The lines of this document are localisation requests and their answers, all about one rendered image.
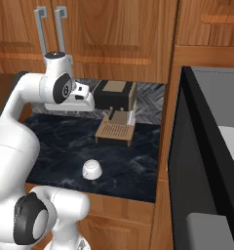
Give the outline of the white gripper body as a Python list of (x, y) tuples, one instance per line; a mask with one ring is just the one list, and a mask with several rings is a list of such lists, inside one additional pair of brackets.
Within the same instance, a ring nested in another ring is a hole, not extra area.
[(85, 96), (71, 93), (62, 104), (45, 104), (45, 108), (50, 111), (93, 111), (95, 101), (91, 93)]

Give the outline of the white mug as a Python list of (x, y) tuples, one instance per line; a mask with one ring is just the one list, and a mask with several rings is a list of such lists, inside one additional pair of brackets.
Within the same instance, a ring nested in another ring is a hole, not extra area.
[(90, 159), (86, 161), (83, 165), (82, 176), (87, 180), (96, 180), (102, 175), (102, 169), (100, 164), (94, 160)]

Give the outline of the black microwave door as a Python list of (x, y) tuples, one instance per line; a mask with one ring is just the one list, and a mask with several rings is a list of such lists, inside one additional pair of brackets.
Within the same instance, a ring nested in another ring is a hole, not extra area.
[(168, 169), (174, 250), (190, 250), (186, 217), (191, 213), (225, 216), (234, 241), (234, 173), (221, 173), (181, 75)]

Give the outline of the black microwave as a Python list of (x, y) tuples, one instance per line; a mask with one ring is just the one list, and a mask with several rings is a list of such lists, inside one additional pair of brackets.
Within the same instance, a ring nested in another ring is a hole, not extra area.
[(193, 115), (203, 126), (211, 150), (222, 167), (234, 173), (234, 160), (221, 136), (219, 126), (234, 128), (234, 69), (184, 66), (181, 84), (190, 99)]

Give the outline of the black and tan coffee machine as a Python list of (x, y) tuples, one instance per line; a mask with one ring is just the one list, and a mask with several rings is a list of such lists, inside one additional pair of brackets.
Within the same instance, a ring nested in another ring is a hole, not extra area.
[(130, 147), (136, 127), (137, 83), (101, 80), (94, 90), (96, 109), (105, 115), (96, 132), (96, 143)]

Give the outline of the wooden drawer front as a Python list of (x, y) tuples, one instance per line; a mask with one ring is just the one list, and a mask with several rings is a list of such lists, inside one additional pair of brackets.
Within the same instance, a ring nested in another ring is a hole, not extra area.
[(91, 200), (90, 215), (127, 220), (146, 225), (152, 223), (153, 203), (88, 192), (87, 195)]

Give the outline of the wooden base cupboard door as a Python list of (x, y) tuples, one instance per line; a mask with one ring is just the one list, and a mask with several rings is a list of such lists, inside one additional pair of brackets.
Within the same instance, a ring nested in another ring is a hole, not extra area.
[(92, 250), (148, 250), (151, 225), (89, 215), (78, 228)]

